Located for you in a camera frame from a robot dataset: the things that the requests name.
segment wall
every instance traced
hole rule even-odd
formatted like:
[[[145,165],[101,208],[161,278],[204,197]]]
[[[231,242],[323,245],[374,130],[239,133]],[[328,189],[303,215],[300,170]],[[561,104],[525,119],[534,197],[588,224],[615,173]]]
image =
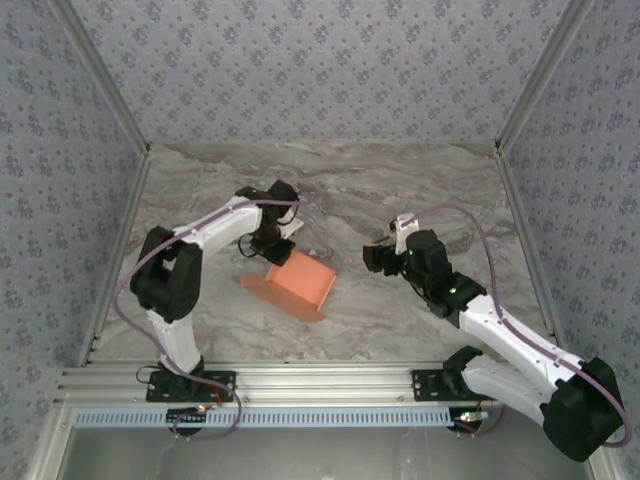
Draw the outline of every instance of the wall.
[[[74,0],[147,140],[492,140],[566,0]]]
[[[615,369],[640,478],[640,5],[597,0],[509,153],[570,346]]]
[[[44,0],[0,2],[0,478],[78,356],[138,163]]]

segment orange box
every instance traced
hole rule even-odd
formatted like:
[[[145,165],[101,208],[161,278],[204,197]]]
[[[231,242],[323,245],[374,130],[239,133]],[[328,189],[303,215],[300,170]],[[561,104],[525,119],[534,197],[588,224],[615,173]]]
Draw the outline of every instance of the orange box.
[[[320,311],[337,273],[299,250],[293,250],[282,266],[273,265],[265,279],[255,273],[240,278],[240,284],[274,307],[301,322],[324,320]]]

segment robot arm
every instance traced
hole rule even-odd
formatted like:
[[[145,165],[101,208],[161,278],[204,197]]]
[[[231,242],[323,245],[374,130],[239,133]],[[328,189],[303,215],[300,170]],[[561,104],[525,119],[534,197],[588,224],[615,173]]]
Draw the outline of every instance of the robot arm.
[[[612,405],[560,359],[593,377],[616,399],[613,370],[595,358],[585,362],[551,344],[503,310],[518,332],[553,352],[549,359],[506,327],[491,295],[471,278],[454,272],[446,249],[432,230],[420,230],[406,214],[391,223],[386,239],[365,245],[363,258],[372,272],[401,275],[432,313],[448,320],[498,352],[510,365],[465,347],[444,364],[445,380],[455,390],[471,390],[502,401],[544,428],[549,439],[574,460],[584,461],[621,425]]]
[[[295,218],[295,207],[267,204],[235,207],[247,200],[295,202],[298,195],[293,187],[281,181],[266,192],[245,187],[223,207],[196,222],[174,230],[155,227],[142,247],[140,258],[170,237],[193,231],[149,261],[134,275],[130,285],[167,355],[185,372],[194,372],[202,363],[194,340],[191,312],[200,295],[203,260],[246,235],[251,236],[253,252],[276,265],[283,265],[295,246],[289,237],[302,226]],[[205,228],[195,228],[224,211],[229,213]],[[166,356],[161,363],[172,371]]]

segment gray marble table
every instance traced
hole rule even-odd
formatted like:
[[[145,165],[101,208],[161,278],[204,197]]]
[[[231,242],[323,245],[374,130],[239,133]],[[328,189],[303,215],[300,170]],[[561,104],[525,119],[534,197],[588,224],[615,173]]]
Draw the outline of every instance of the gray marble table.
[[[153,147],[150,162],[121,275],[149,229],[192,222],[237,189],[266,189],[276,179],[314,202],[300,210],[305,226],[295,236],[298,247],[338,271],[323,307],[327,318],[302,324],[240,286],[241,275],[264,275],[268,263],[226,247],[207,261],[194,311],[206,359],[444,360],[464,345],[482,347],[432,315],[402,279],[371,274],[361,260],[362,245],[384,236],[396,215],[443,202],[477,215],[494,250],[504,306],[545,331],[496,163],[486,153],[438,143],[174,145]],[[438,233],[455,269],[489,285],[482,245],[466,218],[445,212],[421,224]],[[121,303],[146,325],[130,292]],[[98,347],[93,358],[155,354],[112,311]]]

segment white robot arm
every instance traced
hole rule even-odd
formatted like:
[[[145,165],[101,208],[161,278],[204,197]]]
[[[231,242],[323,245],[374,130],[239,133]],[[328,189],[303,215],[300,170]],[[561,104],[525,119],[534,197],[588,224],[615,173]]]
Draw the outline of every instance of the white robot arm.
[[[282,265],[289,257],[295,246],[289,237],[303,225],[295,218],[295,207],[264,204],[236,207],[247,200],[269,199],[297,201],[298,196],[292,187],[281,181],[267,192],[243,188],[224,206],[196,222],[171,231],[156,227],[147,235],[140,258],[167,238],[193,230],[155,257],[131,281],[131,291],[146,310],[156,337],[166,351],[160,360],[168,370],[173,371],[173,368],[166,361],[167,356],[185,372],[194,371],[202,361],[195,344],[191,311],[199,298],[204,260],[246,235],[251,236],[254,254],[277,265]],[[224,211],[229,213],[205,228],[195,228]]]
[[[420,230],[413,214],[391,223],[389,237],[365,245],[363,259],[372,272],[401,275],[432,313],[498,352],[509,365],[465,347],[444,363],[452,391],[486,395],[541,425],[570,458],[584,461],[622,425],[611,403],[565,365],[595,379],[620,402],[613,370],[599,358],[585,362],[542,338],[502,309],[471,278],[454,272],[446,249],[432,230]],[[513,332],[543,347],[541,354]]]

